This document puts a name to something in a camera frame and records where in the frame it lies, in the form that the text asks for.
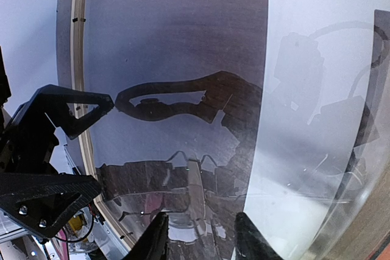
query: bolt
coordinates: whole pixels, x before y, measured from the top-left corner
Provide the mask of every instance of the bolt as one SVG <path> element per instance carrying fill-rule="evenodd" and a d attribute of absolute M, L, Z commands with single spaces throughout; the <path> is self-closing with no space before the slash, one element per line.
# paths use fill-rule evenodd
<path fill-rule="evenodd" d="M 19 214 L 21 214 L 22 216 L 25 216 L 27 214 L 27 206 L 26 205 L 22 205 L 20 206 L 20 209 L 19 209 Z"/>
<path fill-rule="evenodd" d="M 46 228 L 46 221 L 44 219 L 41 219 L 40 223 L 39 223 L 39 227 L 40 228 Z"/>

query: cable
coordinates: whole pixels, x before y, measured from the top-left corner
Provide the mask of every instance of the cable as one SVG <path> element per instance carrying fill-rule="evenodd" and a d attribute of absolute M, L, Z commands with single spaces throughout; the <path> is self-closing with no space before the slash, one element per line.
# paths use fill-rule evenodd
<path fill-rule="evenodd" d="M 84 237 L 81 237 L 80 239 L 77 239 L 77 240 L 64 240 L 64 239 L 61 239 L 60 237 L 57 237 L 57 236 L 54 236 L 57 240 L 61 241 L 61 242 L 65 242 L 65 243 L 69 243 L 69 244 L 74 244 L 74 243 L 79 243 L 79 242 L 82 242 L 84 241 L 92 232 L 92 229 L 93 229 L 93 223 L 94 223 L 94 220 L 95 220 L 95 216 L 92 216 L 92 221 L 91 221 L 91 227 L 90 227 L 90 230 L 84 235 Z"/>

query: wooden strip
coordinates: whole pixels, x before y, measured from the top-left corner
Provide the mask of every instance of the wooden strip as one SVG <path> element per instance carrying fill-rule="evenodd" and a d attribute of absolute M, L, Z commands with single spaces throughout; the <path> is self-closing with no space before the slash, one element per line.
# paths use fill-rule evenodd
<path fill-rule="evenodd" d="M 72 88 L 84 91 L 84 69 L 83 69 L 83 32 L 85 19 L 85 0 L 72 0 L 71 11 L 71 75 Z M 87 109 L 74 105 L 75 116 L 82 117 L 87 113 Z M 79 143 L 82 152 L 83 163 L 87 175 L 92 175 L 98 179 L 93 158 L 92 139 L 89 130 L 79 136 Z M 116 234 L 118 239 L 122 239 L 126 249 L 130 250 L 135 245 L 135 238 L 128 235 L 123 226 L 116 221 L 110 210 L 107 208 L 101 195 L 94 199 L 99 212 L 106 220 L 106 224 Z"/>

